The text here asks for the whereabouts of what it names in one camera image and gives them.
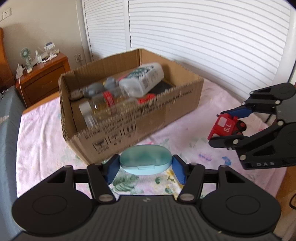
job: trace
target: small fan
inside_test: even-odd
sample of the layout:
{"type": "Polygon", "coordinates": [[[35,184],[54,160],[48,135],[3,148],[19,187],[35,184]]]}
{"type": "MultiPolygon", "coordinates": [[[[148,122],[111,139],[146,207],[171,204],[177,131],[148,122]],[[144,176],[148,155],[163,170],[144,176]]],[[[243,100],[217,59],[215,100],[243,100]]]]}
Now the small fan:
{"type": "Polygon", "coordinates": [[[23,59],[26,59],[26,66],[27,66],[28,73],[30,73],[32,71],[31,61],[29,59],[30,53],[31,52],[30,52],[29,48],[23,48],[22,51],[20,52],[20,57],[23,59]]]}

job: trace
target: wooden nightstand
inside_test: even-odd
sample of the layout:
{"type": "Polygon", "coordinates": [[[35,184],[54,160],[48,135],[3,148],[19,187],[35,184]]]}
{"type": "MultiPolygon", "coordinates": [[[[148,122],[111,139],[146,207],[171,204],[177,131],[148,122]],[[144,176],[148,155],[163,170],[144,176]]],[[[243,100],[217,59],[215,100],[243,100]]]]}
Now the wooden nightstand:
{"type": "MultiPolygon", "coordinates": [[[[28,74],[25,70],[20,78],[20,83],[27,106],[29,107],[59,91],[59,77],[68,71],[70,71],[68,58],[61,52],[57,57],[44,64],[35,65],[31,73],[28,74]]],[[[15,87],[22,96],[18,79],[15,87]]]]}

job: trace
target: white louvered panel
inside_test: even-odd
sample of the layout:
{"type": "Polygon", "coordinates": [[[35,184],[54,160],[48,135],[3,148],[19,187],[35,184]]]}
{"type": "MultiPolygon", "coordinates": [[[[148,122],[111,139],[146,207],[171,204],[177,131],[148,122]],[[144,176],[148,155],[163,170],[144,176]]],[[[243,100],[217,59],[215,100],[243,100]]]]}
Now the white louvered panel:
{"type": "Polygon", "coordinates": [[[130,49],[126,46],[123,0],[84,0],[83,6],[92,60],[130,49]]]}
{"type": "Polygon", "coordinates": [[[242,98],[273,84],[291,28],[284,0],[128,3],[132,49],[146,48],[201,69],[242,98]]]}

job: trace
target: power outlet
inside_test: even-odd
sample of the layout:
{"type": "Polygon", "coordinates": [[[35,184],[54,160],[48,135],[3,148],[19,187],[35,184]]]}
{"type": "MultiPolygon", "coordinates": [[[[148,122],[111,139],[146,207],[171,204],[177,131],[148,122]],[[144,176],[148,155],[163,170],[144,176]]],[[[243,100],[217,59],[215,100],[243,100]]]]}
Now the power outlet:
{"type": "Polygon", "coordinates": [[[78,53],[75,55],[75,60],[77,63],[79,63],[83,60],[81,53],[78,53]]]}
{"type": "Polygon", "coordinates": [[[9,17],[11,15],[11,8],[6,9],[3,13],[2,13],[2,19],[5,19],[7,17],[9,17]]]}

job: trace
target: beige wall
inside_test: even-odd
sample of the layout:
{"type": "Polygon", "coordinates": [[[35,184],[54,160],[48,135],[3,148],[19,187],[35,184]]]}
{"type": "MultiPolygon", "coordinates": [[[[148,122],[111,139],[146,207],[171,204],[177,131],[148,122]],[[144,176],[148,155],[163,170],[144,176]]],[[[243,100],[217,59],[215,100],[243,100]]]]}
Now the beige wall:
{"type": "Polygon", "coordinates": [[[43,49],[44,42],[49,41],[67,55],[71,69],[80,66],[74,55],[81,53],[85,57],[75,0],[7,0],[0,7],[0,16],[9,7],[12,15],[2,20],[0,27],[4,30],[4,47],[13,73],[18,62],[25,64],[20,58],[24,47],[35,57],[35,50],[41,52],[37,47],[43,49]]]}

